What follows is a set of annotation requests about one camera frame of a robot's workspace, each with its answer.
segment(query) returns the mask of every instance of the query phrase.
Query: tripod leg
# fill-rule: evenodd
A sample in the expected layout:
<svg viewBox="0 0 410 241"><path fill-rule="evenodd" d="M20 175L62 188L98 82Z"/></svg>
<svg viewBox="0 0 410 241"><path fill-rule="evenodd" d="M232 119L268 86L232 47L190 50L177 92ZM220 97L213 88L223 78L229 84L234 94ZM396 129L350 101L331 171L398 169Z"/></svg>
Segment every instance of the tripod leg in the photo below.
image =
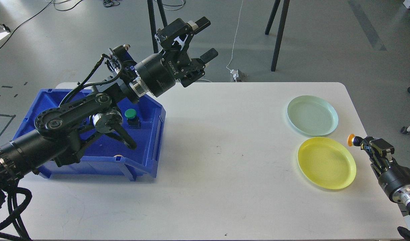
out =
<svg viewBox="0 0 410 241"><path fill-rule="evenodd" d="M272 65L271 65L272 72L274 72L275 69L277 68L278 56L280 55L281 41L283 39L285 21L287 18L289 4L290 4L290 0L284 0L283 10L281 13L280 26L278 28L277 42L275 44L274 57L272 58Z"/></svg>
<svg viewBox="0 0 410 241"><path fill-rule="evenodd" d="M158 2L159 12L161 12L162 23L164 27L168 26L167 17L165 16L165 9L164 5L162 4L162 0L156 0Z"/></svg>
<svg viewBox="0 0 410 241"><path fill-rule="evenodd" d="M155 10L153 8L153 0L147 0L147 6L148 6L148 17L150 18L151 41L153 43L153 52L156 54L158 52L158 43L155 40L156 21L155 21Z"/></svg>
<svg viewBox="0 0 410 241"><path fill-rule="evenodd" d="M278 6L280 5L281 0L275 0L274 7L272 8L271 16L269 17L268 25L266 26L265 34L269 35L272 24L274 23L275 15L278 11Z"/></svg>

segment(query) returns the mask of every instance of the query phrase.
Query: blue storage bin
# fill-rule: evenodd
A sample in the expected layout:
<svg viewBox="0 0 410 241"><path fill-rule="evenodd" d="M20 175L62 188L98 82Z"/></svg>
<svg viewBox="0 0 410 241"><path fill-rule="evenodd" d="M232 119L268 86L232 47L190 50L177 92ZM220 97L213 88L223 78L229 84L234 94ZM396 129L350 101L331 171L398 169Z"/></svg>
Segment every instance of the blue storage bin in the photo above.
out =
<svg viewBox="0 0 410 241"><path fill-rule="evenodd" d="M58 106L69 91L64 89L41 89L19 126L14 139L35 129L34 120L36 116L44 110ZM90 90L82 90L74 99L82 98L90 92ZM122 115L129 108L135 109L141 120L140 129L131 129L123 116L122 127L137 143L135 150L131 150L123 143L102 135L86 148L80 163L58 167L55 162L49 161L38 168L40 176L49 178L51 174L55 173L125 175L129 180L135 181L137 176L146 173L156 178L166 113L164 108L147 95L142 96L137 104L132 104L125 98L118 103L118 106ZM83 133L81 137L85 139L94 131Z"/></svg>

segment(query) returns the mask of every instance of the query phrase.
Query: green cap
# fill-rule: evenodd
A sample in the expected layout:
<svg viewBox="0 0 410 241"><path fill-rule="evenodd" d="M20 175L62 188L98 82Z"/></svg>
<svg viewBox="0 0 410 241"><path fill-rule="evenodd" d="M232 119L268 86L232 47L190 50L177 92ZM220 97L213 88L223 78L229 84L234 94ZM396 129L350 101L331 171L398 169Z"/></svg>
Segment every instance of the green cap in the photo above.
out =
<svg viewBox="0 0 410 241"><path fill-rule="evenodd" d="M133 119L136 116L136 110L134 109L127 109L125 111L125 117L128 119Z"/></svg>

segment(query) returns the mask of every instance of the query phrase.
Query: plastic plate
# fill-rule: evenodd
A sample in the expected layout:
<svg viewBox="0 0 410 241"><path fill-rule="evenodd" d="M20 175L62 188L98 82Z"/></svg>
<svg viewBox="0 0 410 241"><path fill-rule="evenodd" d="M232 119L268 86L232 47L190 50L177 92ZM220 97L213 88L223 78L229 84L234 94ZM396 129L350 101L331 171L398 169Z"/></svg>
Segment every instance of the plastic plate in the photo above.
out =
<svg viewBox="0 0 410 241"><path fill-rule="evenodd" d="M355 161L340 143L326 137L313 137L300 145L297 161L303 174L327 189L349 186L356 175Z"/></svg>
<svg viewBox="0 0 410 241"><path fill-rule="evenodd" d="M308 136L324 136L332 133L338 124L336 110L316 96L303 95L294 98L287 108L291 124Z"/></svg>

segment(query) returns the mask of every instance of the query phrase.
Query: orange cap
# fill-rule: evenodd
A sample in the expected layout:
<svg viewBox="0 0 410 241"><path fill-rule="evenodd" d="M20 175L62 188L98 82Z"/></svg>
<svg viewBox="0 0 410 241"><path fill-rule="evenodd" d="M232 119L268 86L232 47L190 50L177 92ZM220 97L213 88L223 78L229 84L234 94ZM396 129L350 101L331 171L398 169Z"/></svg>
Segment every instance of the orange cap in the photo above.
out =
<svg viewBox="0 0 410 241"><path fill-rule="evenodd" d="M352 140L353 140L353 137L354 137L355 135L354 134L350 134L348 137L347 137L347 145L348 146L352 146Z"/></svg>

